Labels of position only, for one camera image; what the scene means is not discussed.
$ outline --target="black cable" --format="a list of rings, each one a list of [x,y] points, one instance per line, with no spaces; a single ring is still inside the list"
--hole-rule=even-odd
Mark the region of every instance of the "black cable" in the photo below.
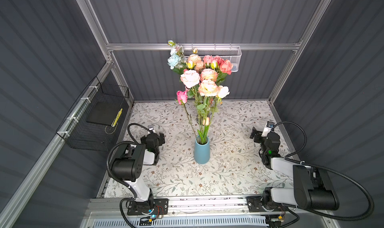
[[[122,142],[119,142],[118,144],[116,144],[114,147],[112,147],[112,149],[109,151],[108,153],[108,157],[107,157],[107,162],[106,162],[106,165],[107,165],[107,172],[108,172],[108,175],[109,177],[111,177],[112,179],[114,179],[115,181],[119,182],[120,184],[122,184],[123,186],[127,187],[132,193],[133,193],[133,200],[135,200],[137,198],[137,193],[135,192],[134,189],[131,189],[130,186],[127,185],[127,183],[125,183],[121,178],[117,177],[111,170],[111,167],[109,165],[109,162],[111,161],[111,157],[112,157],[112,154],[113,154],[113,151],[118,148],[120,145],[123,145],[123,144],[132,144],[132,145],[136,145],[134,142],[130,141],[130,140],[125,140],[125,141],[122,141]]]
[[[145,126],[143,126],[143,125],[140,125],[140,124],[137,124],[137,123],[131,123],[131,124],[129,124],[129,125],[128,125],[128,127],[127,127],[127,130],[128,130],[128,134],[129,134],[129,136],[131,137],[131,139],[133,140],[133,142],[134,142],[135,144],[138,144],[138,142],[137,142],[137,140],[136,140],[136,139],[133,137],[133,135],[132,135],[131,131],[129,130],[129,128],[130,128],[132,125],[137,125],[137,126],[140,126],[140,127],[144,128],[144,129],[146,129],[148,132],[150,132],[150,133],[153,133],[153,131],[152,131],[152,130],[150,130],[150,129],[146,128],[146,127],[145,127]]]
[[[300,217],[298,214],[296,214],[295,212],[291,211],[287,206],[285,205],[282,205],[282,207],[284,207],[289,213],[291,213],[292,215],[296,216],[296,219],[294,219],[293,221],[289,222],[289,223],[286,223],[282,226],[280,226],[280,228],[284,228],[284,227],[287,227],[287,226],[290,226],[292,225],[293,223],[296,223],[297,221],[300,220]]]
[[[325,214],[325,213],[322,213],[322,212],[319,212],[319,211],[315,211],[315,210],[310,210],[310,209],[307,210],[307,211],[312,212],[312,213],[314,213],[316,215],[324,216],[324,217],[335,219],[335,220],[342,220],[342,221],[362,220],[362,219],[367,218],[368,216],[370,216],[373,213],[373,210],[375,208],[375,203],[373,201],[372,196],[369,194],[369,192],[362,185],[360,185],[357,181],[355,181],[351,177],[348,177],[347,175],[344,175],[343,173],[340,173],[337,170],[333,170],[333,169],[330,169],[330,168],[327,168],[327,167],[324,167],[324,166],[321,166],[321,165],[312,165],[312,164],[308,164],[308,163],[305,163],[305,162],[301,162],[300,163],[300,161],[292,160],[292,159],[286,158],[286,157],[284,159],[287,160],[287,161],[291,161],[293,163],[307,165],[307,166],[310,166],[310,167],[326,170],[326,171],[329,171],[329,172],[334,173],[336,175],[339,175],[339,176],[347,179],[348,181],[352,182],[354,185],[356,185],[364,193],[365,197],[368,200],[368,208],[367,208],[367,210],[364,213],[362,213],[360,215],[357,215],[357,216],[334,216],[334,215],[329,215],[329,214]]]
[[[298,124],[293,123],[293,122],[289,122],[289,121],[282,121],[282,122],[277,123],[276,125],[273,126],[272,131],[276,128],[276,126],[281,125],[281,124],[284,124],[284,123],[286,123],[286,124],[292,124],[292,125],[297,126],[297,127],[301,130],[301,132],[303,133],[303,135],[304,135],[304,144],[301,146],[301,148],[298,149],[297,151],[292,152],[292,153],[289,153],[289,154],[287,154],[287,155],[285,156],[285,157],[290,157],[290,156],[292,156],[292,155],[295,155],[295,154],[299,153],[300,151],[302,151],[302,150],[304,149],[305,145],[307,144],[307,135],[305,134],[305,131],[304,131]]]
[[[129,221],[128,221],[128,219],[127,219],[127,217],[125,216],[125,214],[124,214],[124,211],[122,210],[122,203],[124,202],[124,201],[131,201],[130,200],[130,198],[123,198],[121,201],[120,201],[120,213],[121,213],[121,216],[123,217],[123,219],[124,219],[124,221],[131,227],[131,228],[136,228],[136,227],[134,227]]]

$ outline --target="black wire basket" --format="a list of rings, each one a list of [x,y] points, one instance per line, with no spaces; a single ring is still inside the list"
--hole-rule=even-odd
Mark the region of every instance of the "black wire basket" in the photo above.
[[[68,117],[71,112],[61,122],[60,127],[69,119],[69,125],[65,130],[56,130],[56,133],[74,149],[109,151],[118,141],[123,123],[129,109],[128,99],[129,90],[126,86],[118,86],[99,82],[93,87],[90,95],[83,99],[79,110]],[[113,106],[121,110],[121,114],[113,124],[96,124],[89,121],[89,116],[93,109],[100,104]]]

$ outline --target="flower bouquet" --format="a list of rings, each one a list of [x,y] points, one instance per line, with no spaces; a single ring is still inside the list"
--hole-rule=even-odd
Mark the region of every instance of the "flower bouquet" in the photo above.
[[[204,145],[208,142],[209,127],[214,114],[218,112],[218,104],[222,104],[221,100],[229,94],[228,87],[220,84],[227,75],[232,73],[233,65],[229,60],[224,60],[219,56],[201,58],[197,55],[197,49],[186,58],[182,46],[173,41],[168,41],[168,44],[172,47],[168,64],[171,70],[180,75],[180,80],[185,85],[185,91],[177,92],[177,101],[183,105],[189,124],[192,126],[192,117],[188,114],[185,103],[187,98],[195,98],[194,104],[199,124],[197,132],[200,137],[196,141]]]

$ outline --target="metal mesh basket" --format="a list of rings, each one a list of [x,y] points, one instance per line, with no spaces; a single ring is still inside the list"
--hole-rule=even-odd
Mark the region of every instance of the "metal mesh basket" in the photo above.
[[[93,88],[80,109],[74,116],[65,118],[62,124],[70,119],[65,130],[57,130],[56,133],[74,149],[108,151],[117,142],[129,105],[128,87],[99,83]],[[87,117],[98,102],[119,105],[122,109],[120,118],[115,127],[87,122]]]
[[[192,50],[184,50],[185,57],[189,57],[192,53]],[[224,60],[229,60],[233,64],[232,72],[237,72],[239,70],[239,64],[241,59],[241,49],[239,46],[234,46],[230,49],[198,49],[197,54],[201,59],[204,56],[220,56]]]

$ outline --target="gray corrugated wall panel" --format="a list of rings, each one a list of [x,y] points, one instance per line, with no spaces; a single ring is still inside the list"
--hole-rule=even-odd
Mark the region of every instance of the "gray corrugated wall panel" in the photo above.
[[[173,100],[185,86],[167,65],[168,51],[114,51],[136,101]],[[243,51],[238,72],[227,76],[228,99],[268,98],[291,51]]]
[[[0,0],[0,27],[2,210],[105,60],[76,0]],[[48,213],[53,206],[82,202],[64,215],[79,224],[86,199],[96,195],[103,178],[104,155],[64,147],[36,191],[44,183],[58,183],[54,177],[60,177],[71,187],[60,183],[58,187],[73,189],[83,199],[69,199],[58,189],[36,193],[21,216],[33,220],[32,211],[40,212],[41,222],[48,224],[64,214]],[[45,203],[37,205],[34,200]]]
[[[384,0],[333,0],[275,102],[308,135],[301,159],[340,170],[368,189],[374,214],[343,227],[382,225],[384,206]],[[298,149],[302,135],[286,126]],[[338,215],[367,207],[358,188],[332,176]]]
[[[319,0],[91,0],[110,43],[293,43]]]

